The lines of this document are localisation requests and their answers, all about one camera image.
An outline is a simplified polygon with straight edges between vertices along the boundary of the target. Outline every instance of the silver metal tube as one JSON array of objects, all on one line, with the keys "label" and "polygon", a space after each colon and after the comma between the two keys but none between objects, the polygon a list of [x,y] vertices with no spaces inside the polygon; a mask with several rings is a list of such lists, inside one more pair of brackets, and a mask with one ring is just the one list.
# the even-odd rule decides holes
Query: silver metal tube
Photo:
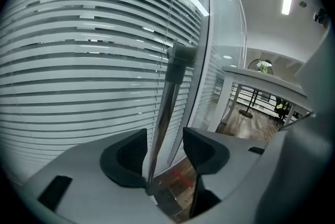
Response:
[{"label": "silver metal tube", "polygon": [[158,153],[162,147],[166,131],[168,129],[171,120],[179,88],[180,88],[179,84],[174,84],[171,82],[165,82],[164,84],[161,106],[159,108],[157,124],[155,127],[155,132],[153,134],[153,141],[151,146],[149,176],[148,176],[149,183],[152,182],[155,173]]}]

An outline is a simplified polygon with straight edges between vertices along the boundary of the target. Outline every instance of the standing fan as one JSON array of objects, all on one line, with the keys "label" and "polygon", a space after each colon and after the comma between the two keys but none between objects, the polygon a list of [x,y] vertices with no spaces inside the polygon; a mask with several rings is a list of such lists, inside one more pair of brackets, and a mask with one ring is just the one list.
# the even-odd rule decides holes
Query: standing fan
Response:
[{"label": "standing fan", "polygon": [[[267,74],[271,74],[273,75],[273,70],[271,68],[272,66],[272,63],[270,60],[266,59],[266,60],[262,60],[262,59],[255,59],[254,61],[252,61],[249,66],[248,66],[248,69],[249,70],[254,70],[254,71],[259,71],[261,72],[261,70],[257,67],[257,64],[260,62],[260,61],[265,61],[267,63]],[[248,118],[252,118],[253,115],[249,112],[249,108],[250,108],[250,105],[252,103],[252,99],[254,98],[254,102],[253,102],[253,105],[255,104],[256,102],[256,99],[257,99],[257,96],[258,96],[258,90],[254,89],[253,90],[253,93],[252,93],[252,96],[251,96],[251,99],[250,99],[250,102],[249,102],[249,105],[247,107],[246,110],[244,109],[241,109],[239,110],[239,113],[248,117]]]}]

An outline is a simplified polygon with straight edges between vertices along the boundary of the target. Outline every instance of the metal pole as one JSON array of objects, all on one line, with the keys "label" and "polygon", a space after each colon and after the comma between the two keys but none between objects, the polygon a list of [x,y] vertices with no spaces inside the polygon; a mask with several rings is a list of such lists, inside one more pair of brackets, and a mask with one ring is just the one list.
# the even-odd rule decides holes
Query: metal pole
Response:
[{"label": "metal pole", "polygon": [[162,101],[158,112],[155,132],[153,134],[148,183],[151,183],[153,180],[158,153],[162,147],[171,120],[179,88],[183,83],[186,67],[194,65],[195,56],[195,47],[187,47],[177,40],[174,41],[173,47],[167,51],[169,63],[167,64]]}]

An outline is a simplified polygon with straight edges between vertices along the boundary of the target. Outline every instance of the black round base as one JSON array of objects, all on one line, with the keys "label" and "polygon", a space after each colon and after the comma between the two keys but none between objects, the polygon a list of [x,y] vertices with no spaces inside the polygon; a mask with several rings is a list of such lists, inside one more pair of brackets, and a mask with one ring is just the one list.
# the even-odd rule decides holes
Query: black round base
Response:
[{"label": "black round base", "polygon": [[239,113],[242,114],[242,115],[244,115],[244,116],[246,116],[246,117],[248,117],[248,118],[252,118],[253,117],[253,115],[250,112],[248,112],[248,111],[246,111],[244,109],[239,110]]}]

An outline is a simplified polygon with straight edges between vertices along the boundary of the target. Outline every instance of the flower arrangement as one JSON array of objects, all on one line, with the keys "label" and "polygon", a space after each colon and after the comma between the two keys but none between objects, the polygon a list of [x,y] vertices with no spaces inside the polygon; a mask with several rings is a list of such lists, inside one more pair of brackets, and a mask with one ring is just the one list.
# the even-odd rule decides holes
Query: flower arrangement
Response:
[{"label": "flower arrangement", "polygon": [[257,67],[260,69],[261,72],[267,73],[267,67],[270,66],[266,61],[260,60],[257,63]]}]

